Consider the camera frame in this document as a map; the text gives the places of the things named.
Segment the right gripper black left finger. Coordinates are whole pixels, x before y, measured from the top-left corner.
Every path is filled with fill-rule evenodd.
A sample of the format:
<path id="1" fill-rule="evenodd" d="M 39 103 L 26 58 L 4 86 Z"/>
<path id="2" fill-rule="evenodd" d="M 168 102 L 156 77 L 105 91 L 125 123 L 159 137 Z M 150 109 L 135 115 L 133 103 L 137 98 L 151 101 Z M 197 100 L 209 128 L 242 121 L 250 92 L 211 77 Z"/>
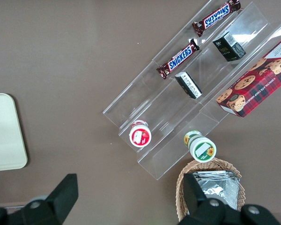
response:
<path id="1" fill-rule="evenodd" d="M 68 174 L 44 199 L 36 199 L 21 210 L 25 225 L 61 225 L 78 199 L 77 174 Z"/>

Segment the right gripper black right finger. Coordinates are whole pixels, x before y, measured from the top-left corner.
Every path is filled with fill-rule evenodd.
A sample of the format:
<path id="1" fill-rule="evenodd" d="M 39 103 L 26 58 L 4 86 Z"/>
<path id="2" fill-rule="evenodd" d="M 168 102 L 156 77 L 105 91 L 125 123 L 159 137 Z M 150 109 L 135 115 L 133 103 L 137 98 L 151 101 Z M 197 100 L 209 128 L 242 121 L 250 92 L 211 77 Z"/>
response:
<path id="1" fill-rule="evenodd" d="M 187 173 L 183 178 L 184 198 L 189 210 L 180 225 L 222 225 L 226 215 L 223 202 L 207 198 L 195 177 Z"/>

